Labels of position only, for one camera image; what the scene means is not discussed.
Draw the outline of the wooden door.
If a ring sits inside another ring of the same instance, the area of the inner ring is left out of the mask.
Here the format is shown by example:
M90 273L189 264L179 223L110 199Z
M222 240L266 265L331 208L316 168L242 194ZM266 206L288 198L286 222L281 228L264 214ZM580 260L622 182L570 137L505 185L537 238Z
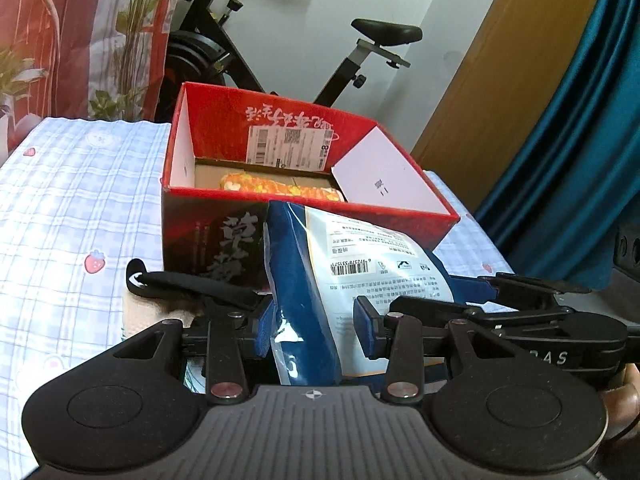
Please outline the wooden door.
M413 158L476 211L568 69L596 0L494 0Z

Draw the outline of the white shipping label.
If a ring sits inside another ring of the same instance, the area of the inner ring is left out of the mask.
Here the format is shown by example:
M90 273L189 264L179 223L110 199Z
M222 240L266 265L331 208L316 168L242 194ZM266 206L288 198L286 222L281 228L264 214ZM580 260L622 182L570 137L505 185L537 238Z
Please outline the white shipping label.
M253 126L248 132L245 162L279 169L322 172L333 132L328 129Z

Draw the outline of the black exercise bike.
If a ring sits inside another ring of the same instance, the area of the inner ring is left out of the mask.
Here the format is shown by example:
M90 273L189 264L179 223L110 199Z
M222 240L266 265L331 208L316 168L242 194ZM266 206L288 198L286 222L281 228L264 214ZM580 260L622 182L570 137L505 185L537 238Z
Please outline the black exercise bike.
M186 81L335 106L373 117L410 64L416 25L390 22L374 0L179 0L155 110L169 122Z

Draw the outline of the teal curtain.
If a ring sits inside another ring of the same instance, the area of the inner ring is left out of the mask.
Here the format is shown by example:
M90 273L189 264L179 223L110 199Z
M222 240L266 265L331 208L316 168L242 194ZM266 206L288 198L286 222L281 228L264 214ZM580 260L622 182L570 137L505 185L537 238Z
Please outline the teal curtain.
M639 0L597 0L559 87L475 218L518 274L608 286L639 221Z

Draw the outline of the blue plaid strawberry tablecloth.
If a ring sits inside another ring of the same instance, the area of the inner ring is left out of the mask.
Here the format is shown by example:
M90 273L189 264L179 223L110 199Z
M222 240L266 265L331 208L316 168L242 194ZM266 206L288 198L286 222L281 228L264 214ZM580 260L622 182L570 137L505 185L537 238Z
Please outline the blue plaid strawberry tablecloth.
M47 118L1 167L1 474L27 476L29 396L124 334L125 269L162 267L170 128Z

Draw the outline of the red strawberry cardboard box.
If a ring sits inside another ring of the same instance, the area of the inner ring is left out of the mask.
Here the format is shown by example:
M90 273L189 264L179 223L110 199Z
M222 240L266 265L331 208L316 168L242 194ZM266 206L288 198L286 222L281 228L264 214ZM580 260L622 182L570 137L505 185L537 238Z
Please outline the red strawberry cardboard box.
M245 162L253 126L333 132L322 172ZM224 191L224 174L335 188L344 202ZM396 140L370 118L282 96L187 82L179 92L162 175L163 265L232 284L267 283L262 227L286 200L405 233L434 248L458 214Z

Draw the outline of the blue packaged item white label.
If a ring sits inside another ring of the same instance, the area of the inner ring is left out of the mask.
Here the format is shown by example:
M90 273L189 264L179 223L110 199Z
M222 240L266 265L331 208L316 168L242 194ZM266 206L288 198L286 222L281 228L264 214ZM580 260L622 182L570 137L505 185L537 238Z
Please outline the blue packaged item white label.
M264 255L274 304L271 349L288 386L380 382L387 361L362 351L357 297L381 314L400 296L462 299L442 263L410 236L301 204L269 204Z

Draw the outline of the orange floral oven mitt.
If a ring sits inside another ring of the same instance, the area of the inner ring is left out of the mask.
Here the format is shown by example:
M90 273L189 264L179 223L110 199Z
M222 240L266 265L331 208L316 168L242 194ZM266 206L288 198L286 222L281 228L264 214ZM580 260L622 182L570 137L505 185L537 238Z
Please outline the orange floral oven mitt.
M219 187L224 191L344 202L342 193L335 188L315 188L314 186L295 183L282 183L268 178L255 177L251 174L241 174L240 172L224 174L220 178Z

